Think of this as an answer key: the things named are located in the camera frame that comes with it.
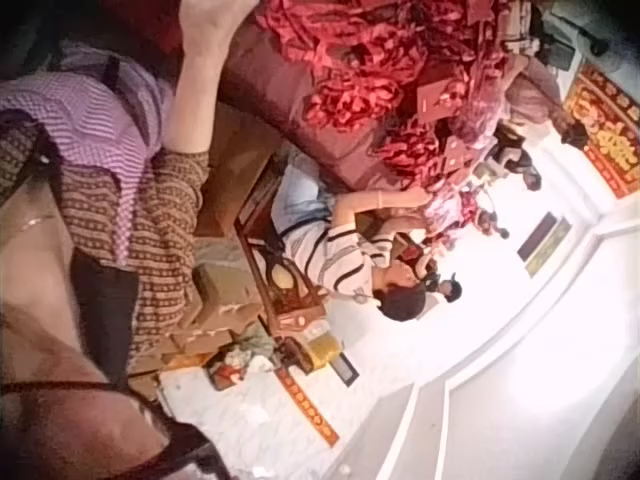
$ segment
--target calligraphy scroll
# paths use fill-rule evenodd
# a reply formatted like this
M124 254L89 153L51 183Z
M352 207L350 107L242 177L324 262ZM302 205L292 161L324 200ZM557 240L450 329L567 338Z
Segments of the calligraphy scroll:
M617 198L640 190L640 105L593 65L584 63L565 108L587 127L584 153Z

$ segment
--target cardboard box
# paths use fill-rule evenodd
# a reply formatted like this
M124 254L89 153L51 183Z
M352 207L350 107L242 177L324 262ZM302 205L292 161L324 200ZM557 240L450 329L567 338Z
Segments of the cardboard box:
M435 122L455 112L453 103L447 105L440 101L449 82L455 79L455 68L453 63L442 62L424 66L416 81L416 108L422 122Z
M200 310L202 310L202 298L200 298L200 293L195 285L189 287L189 297L191 298L191 301L187 305L184 316L180 322L178 322L178 326L181 329L189 328L196 319L198 313L200 313Z
M142 355L135 359L133 367L129 370L130 375L153 372L164 367L160 355Z
M138 392L150 401L156 400L158 397L158 376L157 373L141 375L129 379L129 388Z
M218 103L203 203L196 235L227 236L269 158L282 141L277 130L256 117Z
M216 332L213 335L178 334L174 336L178 345L186 355L218 353L221 347L233 342L233 337L228 330Z

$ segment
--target striped shirt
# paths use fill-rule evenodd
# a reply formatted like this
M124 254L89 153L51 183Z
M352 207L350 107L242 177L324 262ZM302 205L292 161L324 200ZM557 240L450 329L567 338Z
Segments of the striped shirt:
M372 297L373 267L387 267L393 235L371 242L354 224L331 227L330 219L310 219L282 232L285 254L313 283L332 292Z

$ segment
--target wall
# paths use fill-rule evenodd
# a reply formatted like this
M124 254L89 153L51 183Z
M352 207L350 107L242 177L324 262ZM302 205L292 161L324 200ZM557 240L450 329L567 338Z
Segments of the wall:
M603 243L518 347L451 392L443 479L560 478L640 353L638 278L628 261L638 245L638 234Z
M626 480L640 464L638 362L624 373L571 455L562 480Z

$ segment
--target white wall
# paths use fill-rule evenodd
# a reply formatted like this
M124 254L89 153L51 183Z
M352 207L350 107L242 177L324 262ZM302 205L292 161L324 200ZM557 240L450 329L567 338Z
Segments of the white wall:
M514 350L450 395L442 478L557 479L640 353L640 235L605 241Z

